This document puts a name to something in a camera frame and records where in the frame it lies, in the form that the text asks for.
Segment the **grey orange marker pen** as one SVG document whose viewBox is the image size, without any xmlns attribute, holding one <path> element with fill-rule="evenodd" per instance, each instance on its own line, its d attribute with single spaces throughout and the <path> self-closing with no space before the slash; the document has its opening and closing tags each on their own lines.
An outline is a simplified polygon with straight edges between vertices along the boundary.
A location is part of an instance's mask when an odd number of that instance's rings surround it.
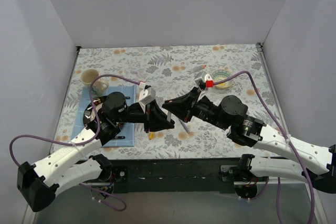
<svg viewBox="0 0 336 224">
<path fill-rule="evenodd" d="M 195 73 L 195 72 L 202 71 L 203 69 L 205 69 L 205 67 L 206 67 L 206 65 L 196 66 L 196 67 L 194 67 L 190 70 L 190 73 Z"/>
</svg>

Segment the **yellow patterned bowl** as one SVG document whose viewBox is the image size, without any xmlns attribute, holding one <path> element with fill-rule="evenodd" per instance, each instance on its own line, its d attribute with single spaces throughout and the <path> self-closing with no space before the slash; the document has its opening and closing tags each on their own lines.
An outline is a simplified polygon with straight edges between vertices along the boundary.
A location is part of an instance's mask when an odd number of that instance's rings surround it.
<svg viewBox="0 0 336 224">
<path fill-rule="evenodd" d="M 231 77 L 232 73 L 226 69 L 217 69 L 211 73 L 212 79 L 214 82 L 220 82 Z M 223 83 L 215 85 L 218 89 L 226 89 L 233 85 L 233 80 L 229 80 Z"/>
</svg>

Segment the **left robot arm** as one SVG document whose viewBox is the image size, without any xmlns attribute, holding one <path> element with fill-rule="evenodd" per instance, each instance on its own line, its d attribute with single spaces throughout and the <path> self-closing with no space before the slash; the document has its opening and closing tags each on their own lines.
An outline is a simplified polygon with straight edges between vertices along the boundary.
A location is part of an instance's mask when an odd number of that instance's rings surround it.
<svg viewBox="0 0 336 224">
<path fill-rule="evenodd" d="M 34 164 L 18 167 L 17 188 L 33 212 L 48 207 L 61 192 L 88 180 L 106 182 L 112 175 L 112 163 L 102 154 L 82 158 L 103 147 L 121 131 L 121 123 L 142 123 L 145 132 L 174 128 L 171 114 L 165 114 L 155 100 L 152 88 L 144 90 L 139 102 L 127 105 L 123 93 L 112 92 L 101 104 L 91 108 L 97 115 L 66 145 Z"/>
</svg>

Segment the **aluminium frame rail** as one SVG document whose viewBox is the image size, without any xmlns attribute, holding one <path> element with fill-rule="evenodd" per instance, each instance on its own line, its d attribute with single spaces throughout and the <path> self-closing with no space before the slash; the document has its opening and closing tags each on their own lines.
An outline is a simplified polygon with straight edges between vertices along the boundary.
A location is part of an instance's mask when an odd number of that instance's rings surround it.
<svg viewBox="0 0 336 224">
<path fill-rule="evenodd" d="M 319 193 L 292 179 L 234 183 L 234 199 L 256 214 L 251 223 L 329 223 Z"/>
</svg>

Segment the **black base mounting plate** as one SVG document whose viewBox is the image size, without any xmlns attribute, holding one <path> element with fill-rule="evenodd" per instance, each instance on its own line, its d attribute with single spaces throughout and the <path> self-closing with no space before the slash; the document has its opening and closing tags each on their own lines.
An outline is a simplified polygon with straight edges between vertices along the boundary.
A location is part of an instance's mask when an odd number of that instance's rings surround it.
<svg viewBox="0 0 336 224">
<path fill-rule="evenodd" d="M 239 173 L 239 158 L 113 160 L 114 192 L 173 193 L 215 191 L 233 194 L 235 183 L 249 187 L 264 177 Z"/>
</svg>

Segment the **purple marker pen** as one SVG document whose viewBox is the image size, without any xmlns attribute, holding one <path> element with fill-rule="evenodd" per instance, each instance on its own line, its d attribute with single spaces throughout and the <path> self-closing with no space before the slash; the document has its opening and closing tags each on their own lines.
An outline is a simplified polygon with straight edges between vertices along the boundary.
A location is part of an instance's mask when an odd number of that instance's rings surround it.
<svg viewBox="0 0 336 224">
<path fill-rule="evenodd" d="M 181 126 L 183 127 L 183 129 L 186 131 L 186 133 L 189 134 L 190 130 L 188 129 L 186 124 L 182 120 L 179 120 L 179 122 L 180 122 Z"/>
</svg>

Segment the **yellow pen cap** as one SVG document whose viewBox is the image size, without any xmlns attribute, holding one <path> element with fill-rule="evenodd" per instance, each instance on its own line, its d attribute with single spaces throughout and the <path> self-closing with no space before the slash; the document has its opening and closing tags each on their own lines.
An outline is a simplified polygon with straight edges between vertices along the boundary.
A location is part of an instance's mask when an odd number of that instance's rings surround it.
<svg viewBox="0 0 336 224">
<path fill-rule="evenodd" d="M 149 134 L 149 139 L 150 139 L 150 140 L 153 139 L 153 136 L 154 136 L 154 133 L 151 132 L 151 133 Z"/>
</svg>

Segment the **floral tablecloth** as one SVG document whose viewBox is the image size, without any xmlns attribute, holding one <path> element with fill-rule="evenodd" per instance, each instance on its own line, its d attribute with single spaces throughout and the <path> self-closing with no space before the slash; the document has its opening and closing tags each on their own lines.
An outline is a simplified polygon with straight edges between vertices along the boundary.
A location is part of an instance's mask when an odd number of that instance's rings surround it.
<svg viewBox="0 0 336 224">
<path fill-rule="evenodd" d="M 257 47 L 247 45 L 175 46 L 88 48 L 79 51 L 66 101 L 62 110 L 52 151 L 71 139 L 83 84 L 81 75 L 89 69 L 109 75 L 109 85 L 125 86 L 127 79 L 142 80 L 156 91 L 156 100 L 176 98 L 189 92 L 195 85 L 196 73 L 190 70 L 206 65 L 212 73 L 226 69 L 240 73 L 227 89 L 210 89 L 207 96 L 218 104 L 226 95 L 239 97 L 247 106 L 248 114 L 273 125 L 279 117 L 272 88 L 264 70 L 264 61 Z M 99 152 L 110 159 L 174 159 L 240 157 L 243 154 L 270 156 L 271 152 L 240 146 L 226 137 L 226 132 L 193 118 L 186 125 L 180 123 L 172 130 L 154 133 L 153 139 L 143 126 L 135 126 L 133 147 L 103 147 Z"/>
</svg>

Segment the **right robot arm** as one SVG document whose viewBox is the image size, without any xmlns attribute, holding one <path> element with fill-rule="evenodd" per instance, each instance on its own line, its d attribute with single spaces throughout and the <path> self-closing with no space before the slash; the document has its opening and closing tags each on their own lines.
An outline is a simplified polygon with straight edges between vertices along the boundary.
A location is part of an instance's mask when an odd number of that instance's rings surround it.
<svg viewBox="0 0 336 224">
<path fill-rule="evenodd" d="M 311 182 L 314 189 L 335 193 L 335 146 L 322 147 L 297 138 L 285 138 L 282 133 L 262 120 L 249 116 L 248 107 L 234 96 L 225 96 L 215 105 L 197 88 L 172 100 L 162 107 L 184 122 L 192 117 L 227 130 L 227 137 L 241 146 L 266 150 L 280 159 L 266 159 L 249 154 L 238 166 L 238 176 L 248 181 L 253 177 L 282 177 Z"/>
</svg>

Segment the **white pink marker pen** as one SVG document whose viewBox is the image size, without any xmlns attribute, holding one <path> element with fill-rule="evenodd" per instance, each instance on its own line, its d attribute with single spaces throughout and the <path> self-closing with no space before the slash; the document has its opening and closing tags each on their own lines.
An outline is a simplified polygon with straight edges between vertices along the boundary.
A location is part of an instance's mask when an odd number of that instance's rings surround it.
<svg viewBox="0 0 336 224">
<path fill-rule="evenodd" d="M 167 112 L 167 120 L 170 122 L 171 121 L 171 115 L 172 113 L 170 111 Z"/>
</svg>

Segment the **blue checked cloth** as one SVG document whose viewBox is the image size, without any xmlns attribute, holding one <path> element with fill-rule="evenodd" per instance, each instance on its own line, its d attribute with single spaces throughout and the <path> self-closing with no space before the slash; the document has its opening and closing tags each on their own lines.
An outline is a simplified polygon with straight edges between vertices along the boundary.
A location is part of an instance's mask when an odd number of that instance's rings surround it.
<svg viewBox="0 0 336 224">
<path fill-rule="evenodd" d="M 118 91 L 125 95 L 127 105 L 131 105 L 135 103 L 136 100 L 136 86 L 135 84 L 132 86 L 118 86 L 118 87 L 108 87 L 107 90 L 103 93 L 104 95 L 109 95 L 112 92 Z M 82 88 L 79 105 L 77 108 L 76 119 L 72 131 L 71 138 L 77 136 L 83 129 L 83 112 L 85 108 L 90 103 L 89 99 L 89 90 L 86 87 Z M 126 123 L 122 126 L 121 132 L 117 136 L 125 136 L 123 140 L 114 140 L 111 139 L 107 144 L 103 147 L 133 147 L 134 146 L 134 129 L 135 125 L 132 123 Z"/>
</svg>

